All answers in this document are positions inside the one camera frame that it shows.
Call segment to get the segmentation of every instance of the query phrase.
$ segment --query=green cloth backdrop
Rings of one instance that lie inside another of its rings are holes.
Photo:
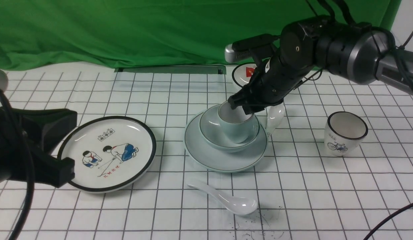
[[[346,0],[357,22],[388,29],[400,1]],[[312,16],[304,0],[0,0],[0,68],[72,61],[112,68],[225,64],[227,44],[278,35],[286,24]]]

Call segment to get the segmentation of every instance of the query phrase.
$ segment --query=spoon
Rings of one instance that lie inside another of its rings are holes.
[[[197,179],[190,179],[187,186],[208,193],[235,215],[248,215],[258,208],[258,202],[254,199],[230,196],[226,193],[223,193],[222,191],[210,187],[208,184],[205,184]]]
[[[266,122],[266,133],[267,137],[269,137],[279,126],[282,119],[285,116],[285,105],[283,103],[270,106],[266,108],[267,112],[267,122]]]

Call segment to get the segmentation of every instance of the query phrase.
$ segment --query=plate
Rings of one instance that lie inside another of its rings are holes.
[[[232,72],[233,86],[236,91],[239,91],[244,85],[246,85],[251,76],[254,74],[254,70],[257,67],[255,63],[245,63],[238,65]]]
[[[58,159],[75,160],[75,178],[69,182],[92,193],[118,190],[137,180],[152,164],[156,152],[153,132],[130,117],[103,117],[73,131]]]
[[[258,119],[256,118],[257,124],[254,128],[252,128],[252,132],[249,137],[242,143],[234,143],[226,137],[225,133],[221,129],[217,114],[219,107],[220,105],[213,106],[201,115],[199,129],[202,133],[202,137],[207,141],[207,143],[216,149],[226,152],[237,152],[253,143],[260,132],[260,123],[258,122]]]
[[[254,142],[240,152],[223,152],[202,140],[199,121],[202,113],[196,115],[187,124],[184,132],[184,146],[188,154],[200,165],[220,173],[237,173],[253,167],[260,162],[267,149],[267,137],[261,126]]]

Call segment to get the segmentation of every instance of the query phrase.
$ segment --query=red logo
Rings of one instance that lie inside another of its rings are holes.
[[[252,67],[246,67],[245,68],[246,70],[246,77],[251,77],[253,74],[254,74],[254,70],[255,70],[255,68],[252,68]]]

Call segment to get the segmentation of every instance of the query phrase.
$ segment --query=white wall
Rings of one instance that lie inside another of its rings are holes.
[[[399,11],[394,19],[392,32],[397,46],[402,45],[413,31],[413,0],[402,0]],[[413,37],[406,46],[406,50],[413,52]]]

